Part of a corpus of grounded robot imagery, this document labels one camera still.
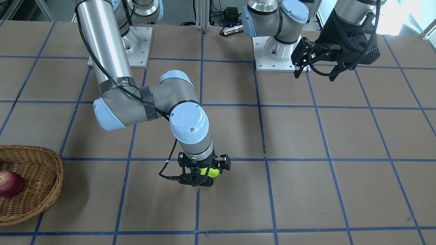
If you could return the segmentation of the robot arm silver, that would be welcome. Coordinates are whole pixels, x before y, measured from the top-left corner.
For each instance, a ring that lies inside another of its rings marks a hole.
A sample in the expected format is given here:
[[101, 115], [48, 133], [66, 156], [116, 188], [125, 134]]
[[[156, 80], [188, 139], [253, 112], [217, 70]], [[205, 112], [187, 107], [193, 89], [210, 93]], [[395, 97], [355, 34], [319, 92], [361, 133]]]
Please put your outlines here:
[[75, 0], [81, 39], [94, 65], [101, 96], [93, 103], [100, 126], [107, 131], [165, 117], [180, 144], [187, 165], [230, 170], [227, 155], [217, 157], [209, 120], [194, 86], [182, 71], [163, 74], [158, 85], [137, 85], [110, 0]]
[[380, 57], [376, 31], [385, 0], [338, 0], [314, 42], [300, 37], [309, 16], [298, 0], [249, 0], [241, 19], [248, 37], [268, 37], [266, 51], [277, 61], [291, 60], [299, 78], [309, 66], [333, 82], [357, 65], [370, 65]]

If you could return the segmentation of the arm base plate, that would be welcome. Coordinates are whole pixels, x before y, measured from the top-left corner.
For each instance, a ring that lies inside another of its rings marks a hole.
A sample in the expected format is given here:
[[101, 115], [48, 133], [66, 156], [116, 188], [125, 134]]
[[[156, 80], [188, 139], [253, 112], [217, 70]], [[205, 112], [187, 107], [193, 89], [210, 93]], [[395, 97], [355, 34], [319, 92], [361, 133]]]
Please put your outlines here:
[[97, 61], [107, 68], [114, 65], [125, 51], [131, 68], [146, 68], [149, 60], [153, 28], [129, 27], [121, 37], [117, 26], [86, 27], [83, 34]]
[[274, 37], [252, 37], [253, 52], [257, 71], [294, 72], [300, 67], [292, 61], [291, 55], [301, 36], [293, 44], [278, 42]]

